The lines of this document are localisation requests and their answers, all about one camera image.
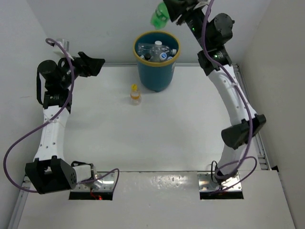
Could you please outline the small bottle yellow cap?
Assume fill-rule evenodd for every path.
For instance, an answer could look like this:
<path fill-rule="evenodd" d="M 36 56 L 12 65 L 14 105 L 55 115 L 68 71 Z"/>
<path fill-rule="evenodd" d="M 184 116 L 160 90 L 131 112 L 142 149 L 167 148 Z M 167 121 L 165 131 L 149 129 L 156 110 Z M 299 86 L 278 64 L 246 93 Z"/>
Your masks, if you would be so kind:
<path fill-rule="evenodd" d="M 134 105 L 139 105 L 141 103 L 141 93 L 137 84 L 131 85 L 130 98 Z"/>

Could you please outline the square clear bottle white cap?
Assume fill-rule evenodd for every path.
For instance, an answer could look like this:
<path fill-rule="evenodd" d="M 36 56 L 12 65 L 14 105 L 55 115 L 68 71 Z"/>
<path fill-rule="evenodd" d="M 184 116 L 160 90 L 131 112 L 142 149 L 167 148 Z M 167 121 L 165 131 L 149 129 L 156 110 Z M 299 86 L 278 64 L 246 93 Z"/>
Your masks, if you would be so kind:
<path fill-rule="evenodd" d="M 162 42 L 161 41 L 155 41 L 152 49 L 151 49 L 151 61 L 152 62 L 160 62 L 160 54 L 162 53 Z"/>

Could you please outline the green plastic bottle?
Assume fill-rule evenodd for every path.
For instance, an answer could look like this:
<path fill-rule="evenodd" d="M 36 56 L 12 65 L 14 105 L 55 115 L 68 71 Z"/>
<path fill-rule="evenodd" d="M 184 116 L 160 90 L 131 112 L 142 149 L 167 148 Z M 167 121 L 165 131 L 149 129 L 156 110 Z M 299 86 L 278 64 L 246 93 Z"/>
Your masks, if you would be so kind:
<path fill-rule="evenodd" d="M 156 29 L 160 30 L 164 28 L 170 19 L 168 9 L 165 3 L 162 1 L 156 7 L 155 12 L 152 14 L 151 17 L 151 25 Z"/>

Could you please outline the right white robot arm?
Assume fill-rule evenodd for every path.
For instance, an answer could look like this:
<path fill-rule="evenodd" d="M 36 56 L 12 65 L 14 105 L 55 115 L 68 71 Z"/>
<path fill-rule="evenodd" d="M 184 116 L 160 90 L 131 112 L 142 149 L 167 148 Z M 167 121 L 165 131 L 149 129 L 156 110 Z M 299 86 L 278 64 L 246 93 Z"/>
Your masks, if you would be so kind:
<path fill-rule="evenodd" d="M 231 126 L 221 131 L 224 149 L 214 177 L 221 183 L 236 175 L 246 159 L 252 138 L 266 123 L 248 102 L 234 74 L 225 49 L 233 37 L 234 20 L 225 13 L 209 20 L 212 0 L 165 0 L 169 18 L 177 25 L 186 23 L 201 45 L 198 62 L 216 87 L 229 114 Z"/>

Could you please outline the small bottle black cap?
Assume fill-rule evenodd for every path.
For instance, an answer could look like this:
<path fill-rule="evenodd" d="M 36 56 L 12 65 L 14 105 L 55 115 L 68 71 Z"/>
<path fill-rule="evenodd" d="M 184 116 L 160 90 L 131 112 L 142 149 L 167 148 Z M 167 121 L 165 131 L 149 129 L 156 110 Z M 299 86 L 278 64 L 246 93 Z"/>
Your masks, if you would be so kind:
<path fill-rule="evenodd" d="M 146 53 L 143 58 L 146 60 L 146 61 L 150 61 L 150 59 L 152 58 L 151 54 L 150 53 Z"/>

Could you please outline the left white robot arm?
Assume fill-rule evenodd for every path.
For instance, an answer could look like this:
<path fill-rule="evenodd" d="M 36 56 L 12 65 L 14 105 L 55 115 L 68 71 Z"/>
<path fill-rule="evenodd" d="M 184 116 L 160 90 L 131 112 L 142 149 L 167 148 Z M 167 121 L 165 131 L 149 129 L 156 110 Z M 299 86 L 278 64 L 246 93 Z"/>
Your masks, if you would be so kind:
<path fill-rule="evenodd" d="M 38 151 L 33 162 L 27 163 L 25 173 L 39 194 L 71 190 L 84 180 L 94 177 L 94 166 L 88 163 L 71 165 L 65 162 L 63 145 L 65 127 L 71 114 L 69 97 L 71 77 L 97 76 L 104 59 L 91 58 L 83 52 L 68 64 L 66 58 L 58 62 L 45 60 L 38 66 L 38 76 L 45 79 L 43 99 L 43 127 Z"/>

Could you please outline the bottle with blue label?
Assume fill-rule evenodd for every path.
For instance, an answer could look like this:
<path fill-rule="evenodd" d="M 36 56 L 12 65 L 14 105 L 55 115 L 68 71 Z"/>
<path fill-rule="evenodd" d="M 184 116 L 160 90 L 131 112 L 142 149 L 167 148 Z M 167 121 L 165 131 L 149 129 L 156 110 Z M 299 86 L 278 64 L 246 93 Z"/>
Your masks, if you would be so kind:
<path fill-rule="evenodd" d="M 160 62 L 166 61 L 167 60 L 167 53 L 165 53 L 165 52 L 160 53 L 159 59 L 160 59 Z"/>

